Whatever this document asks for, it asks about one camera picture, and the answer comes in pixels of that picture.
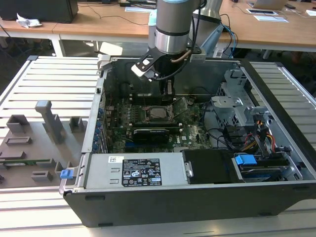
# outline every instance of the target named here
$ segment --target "slotted metal platform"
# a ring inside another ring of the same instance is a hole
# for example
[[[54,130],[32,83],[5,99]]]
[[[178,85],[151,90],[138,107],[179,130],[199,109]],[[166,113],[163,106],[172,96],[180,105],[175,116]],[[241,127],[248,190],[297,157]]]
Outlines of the slotted metal platform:
[[[305,88],[283,66],[275,63],[252,62],[260,77],[293,121],[316,149],[316,101]],[[264,106],[258,93],[252,93]]]
[[[81,116],[88,120],[98,80],[97,58],[39,57],[27,61],[0,97],[0,142],[11,115],[43,121],[35,111],[38,100],[51,100],[60,120]]]
[[[316,146],[313,98],[285,68],[274,63],[252,65]],[[96,72],[97,58],[39,57],[27,61],[0,96],[0,138],[8,131],[6,122],[11,114],[25,114],[29,121],[42,121],[34,110],[37,100],[52,100],[53,113],[59,114],[61,120],[70,116],[88,119],[98,79]],[[254,94],[262,103],[255,91]],[[89,229],[59,195],[58,187],[0,190],[1,237],[313,237],[315,219],[316,200],[305,200],[273,217]]]

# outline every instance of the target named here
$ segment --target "circuit board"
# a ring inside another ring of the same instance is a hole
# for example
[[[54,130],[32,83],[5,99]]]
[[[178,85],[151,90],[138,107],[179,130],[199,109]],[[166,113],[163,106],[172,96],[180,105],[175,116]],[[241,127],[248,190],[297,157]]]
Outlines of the circuit board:
[[[109,152],[162,153],[211,148],[209,136],[199,123],[201,114],[201,104],[190,103],[185,97],[169,106],[132,105],[122,99],[107,118],[108,134],[111,134]],[[132,134],[144,128],[168,130],[168,141],[163,144],[136,144]]]

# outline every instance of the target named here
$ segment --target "desk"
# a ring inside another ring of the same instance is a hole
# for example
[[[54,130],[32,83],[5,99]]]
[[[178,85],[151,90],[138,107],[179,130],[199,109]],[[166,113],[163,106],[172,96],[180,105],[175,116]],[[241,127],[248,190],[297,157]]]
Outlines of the desk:
[[[125,12],[125,7],[79,4],[79,11],[71,24],[42,22],[42,27],[23,28],[15,21],[3,21],[0,24],[12,36],[18,38],[50,39],[56,56],[65,56],[61,40],[93,40],[107,42],[148,42],[149,13]],[[7,34],[0,29],[0,37]]]
[[[235,4],[244,11],[249,8],[246,0]],[[303,2],[291,4],[302,12],[315,6]],[[148,13],[125,12],[125,8],[119,5],[91,5],[91,8],[83,3],[79,5],[81,6],[78,15],[71,24],[43,22],[43,27],[30,29],[22,28],[15,21],[0,20],[0,24],[13,37],[52,40],[57,56],[65,55],[61,40],[148,42],[147,25],[136,25],[119,17],[100,19],[100,16],[121,16],[138,24],[147,24]],[[232,6],[233,2],[223,0],[220,13],[230,16],[231,28],[239,38],[237,47],[316,52],[316,17],[303,18],[293,12],[284,11],[289,23],[262,22]],[[228,24],[226,17],[222,18],[224,24]],[[1,36],[5,37],[6,34],[0,29]],[[225,48],[229,41],[228,33],[223,33],[217,45],[218,49]]]
[[[290,4],[304,16],[306,9],[316,6],[306,2],[290,2]],[[316,17],[304,18],[284,8],[282,12],[289,23],[258,21],[254,14],[244,14],[237,6],[244,12],[247,12],[246,8],[250,8],[246,0],[235,4],[230,0],[223,0],[220,13],[229,15],[232,31],[239,38],[238,48],[316,52]],[[226,16],[222,16],[222,20],[228,25]],[[229,41],[229,34],[223,33],[217,47],[226,48]]]

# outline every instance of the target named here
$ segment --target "table leg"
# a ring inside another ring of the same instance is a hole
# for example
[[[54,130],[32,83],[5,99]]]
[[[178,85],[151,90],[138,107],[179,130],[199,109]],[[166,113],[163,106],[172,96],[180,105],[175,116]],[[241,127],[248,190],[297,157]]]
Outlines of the table leg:
[[[269,50],[269,49],[267,49],[266,51],[265,51],[265,53],[264,53],[264,55],[263,55],[263,59],[268,59],[268,57],[270,56],[270,54],[271,54],[271,50]]]
[[[63,42],[61,41],[61,39],[51,39],[51,42],[53,43],[53,47],[57,57],[66,56]]]
[[[94,41],[93,42],[93,51],[94,52],[99,52],[100,51],[99,41]]]
[[[8,48],[8,44],[5,41],[5,37],[0,37],[0,45],[2,48]]]

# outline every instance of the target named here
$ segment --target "warning label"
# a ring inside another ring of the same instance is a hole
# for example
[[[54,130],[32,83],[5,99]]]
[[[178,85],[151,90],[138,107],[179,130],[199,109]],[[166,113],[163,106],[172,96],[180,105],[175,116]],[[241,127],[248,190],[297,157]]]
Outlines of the warning label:
[[[159,159],[124,159],[122,176],[124,187],[162,185]]]

